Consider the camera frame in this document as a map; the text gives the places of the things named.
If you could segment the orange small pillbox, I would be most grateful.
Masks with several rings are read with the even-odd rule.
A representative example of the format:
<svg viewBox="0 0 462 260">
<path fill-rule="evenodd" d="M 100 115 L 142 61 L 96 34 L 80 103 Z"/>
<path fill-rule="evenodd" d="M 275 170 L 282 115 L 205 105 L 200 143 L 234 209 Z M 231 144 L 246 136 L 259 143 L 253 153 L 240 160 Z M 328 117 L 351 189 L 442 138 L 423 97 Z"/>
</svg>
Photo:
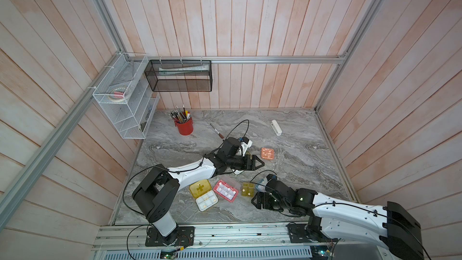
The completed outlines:
<svg viewBox="0 0 462 260">
<path fill-rule="evenodd" d="M 261 158 L 264 160 L 274 160 L 274 149 L 261 148 Z"/>
</svg>

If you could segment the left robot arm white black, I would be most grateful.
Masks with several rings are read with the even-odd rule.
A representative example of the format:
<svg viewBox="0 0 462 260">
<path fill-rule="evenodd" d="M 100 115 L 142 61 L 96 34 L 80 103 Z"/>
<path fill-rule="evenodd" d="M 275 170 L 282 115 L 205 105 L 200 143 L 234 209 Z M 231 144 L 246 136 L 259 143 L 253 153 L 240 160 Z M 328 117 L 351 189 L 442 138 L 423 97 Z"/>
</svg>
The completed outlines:
<svg viewBox="0 0 462 260">
<path fill-rule="evenodd" d="M 196 162 L 176 168 L 162 164 L 153 166 L 132 192 L 132 199 L 148 223 L 154 225 L 161 237 L 167 238 L 178 228 L 170 207 L 179 190 L 200 180 L 224 175 L 227 171 L 254 171 L 265 166 L 258 156 L 245 152 L 239 155 L 239 150 L 241 142 L 230 137 Z"/>
</svg>

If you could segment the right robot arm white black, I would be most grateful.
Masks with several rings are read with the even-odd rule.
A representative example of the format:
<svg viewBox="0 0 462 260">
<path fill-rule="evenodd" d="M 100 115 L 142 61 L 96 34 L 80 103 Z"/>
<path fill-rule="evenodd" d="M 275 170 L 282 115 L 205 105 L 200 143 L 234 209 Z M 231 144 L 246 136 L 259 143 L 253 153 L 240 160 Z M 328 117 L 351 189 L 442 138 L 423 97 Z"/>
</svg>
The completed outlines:
<svg viewBox="0 0 462 260">
<path fill-rule="evenodd" d="M 293 243 L 353 240 L 382 247 L 401 260 L 428 256 L 421 225 L 399 203 L 364 205 L 306 188 L 294 190 L 272 174 L 259 185 L 251 203 L 288 217 L 308 217 L 305 225 L 287 225 Z"/>
</svg>

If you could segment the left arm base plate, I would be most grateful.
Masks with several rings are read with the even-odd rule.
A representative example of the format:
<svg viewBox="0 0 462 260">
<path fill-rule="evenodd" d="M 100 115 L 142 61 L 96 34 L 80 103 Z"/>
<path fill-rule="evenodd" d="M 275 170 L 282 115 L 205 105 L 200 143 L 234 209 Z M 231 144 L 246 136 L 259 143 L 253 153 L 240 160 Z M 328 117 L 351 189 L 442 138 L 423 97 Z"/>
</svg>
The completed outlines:
<svg viewBox="0 0 462 260">
<path fill-rule="evenodd" d="M 188 247 L 194 244 L 195 227 L 179 226 L 169 236 L 162 236 L 154 226 L 150 226 L 145 242 L 146 247 Z"/>
</svg>

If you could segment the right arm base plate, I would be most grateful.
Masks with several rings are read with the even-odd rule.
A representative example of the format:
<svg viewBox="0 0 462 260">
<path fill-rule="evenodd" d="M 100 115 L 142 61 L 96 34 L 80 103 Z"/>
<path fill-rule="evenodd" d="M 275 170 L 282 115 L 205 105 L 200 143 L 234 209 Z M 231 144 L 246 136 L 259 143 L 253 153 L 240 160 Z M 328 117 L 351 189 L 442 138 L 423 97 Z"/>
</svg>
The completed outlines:
<svg viewBox="0 0 462 260">
<path fill-rule="evenodd" d="M 291 243 L 331 243 L 337 240 L 337 238 L 329 238 L 324 235 L 319 225 L 289 222 L 286 228 Z"/>
</svg>

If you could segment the blue pillbox clear lid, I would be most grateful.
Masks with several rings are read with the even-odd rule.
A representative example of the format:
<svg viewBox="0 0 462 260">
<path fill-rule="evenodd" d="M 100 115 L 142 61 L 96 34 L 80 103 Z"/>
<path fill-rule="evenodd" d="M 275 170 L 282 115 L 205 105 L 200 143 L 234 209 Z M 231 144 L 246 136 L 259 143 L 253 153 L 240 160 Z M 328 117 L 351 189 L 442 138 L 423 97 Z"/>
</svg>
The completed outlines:
<svg viewBox="0 0 462 260">
<path fill-rule="evenodd" d="M 266 192 L 267 183 L 268 183 L 267 178 L 263 178 L 258 181 L 255 181 L 256 190 L 260 192 Z"/>
</svg>

